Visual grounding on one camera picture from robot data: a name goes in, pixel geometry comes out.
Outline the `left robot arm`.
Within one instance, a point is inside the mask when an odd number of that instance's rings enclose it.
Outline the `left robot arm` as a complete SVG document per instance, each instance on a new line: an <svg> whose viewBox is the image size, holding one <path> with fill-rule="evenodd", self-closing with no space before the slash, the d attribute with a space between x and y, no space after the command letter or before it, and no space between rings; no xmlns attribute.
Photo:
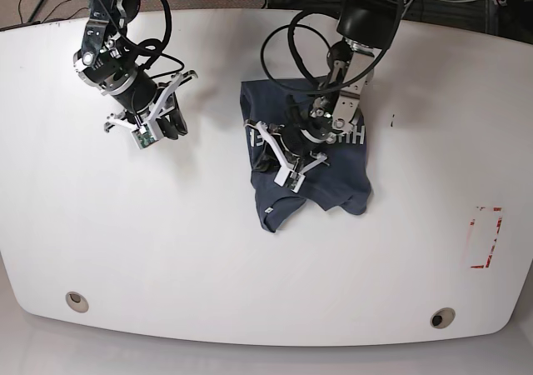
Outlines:
<svg viewBox="0 0 533 375"><path fill-rule="evenodd" d="M260 173L277 170L284 185L300 180L307 169L326 161L321 145L355 131L361 92L376 65L392 45L411 0L342 0L339 12L323 9L320 14L337 21L340 41L328 48L328 74L320 80L309 72L297 51L295 34L312 10L299 12L286 26L287 43L296 67L309 82L299 92L308 104L288 100L288 122L267 124L246 121L261 133L265 146L252 165Z"/></svg>

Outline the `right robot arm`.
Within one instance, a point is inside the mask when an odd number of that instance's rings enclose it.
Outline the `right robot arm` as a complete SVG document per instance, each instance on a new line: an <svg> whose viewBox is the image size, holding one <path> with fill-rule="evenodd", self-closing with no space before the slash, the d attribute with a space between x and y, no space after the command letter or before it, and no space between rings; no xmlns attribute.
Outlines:
<svg viewBox="0 0 533 375"><path fill-rule="evenodd" d="M73 56L77 75L122 108L107 116L105 132L125 128L140 149L163 138L187 135L176 91L197 77L165 52L172 36L172 13L167 0L159 2L164 15L162 38L134 42L127 29L140 12L141 0L89 0L82 45Z"/></svg>

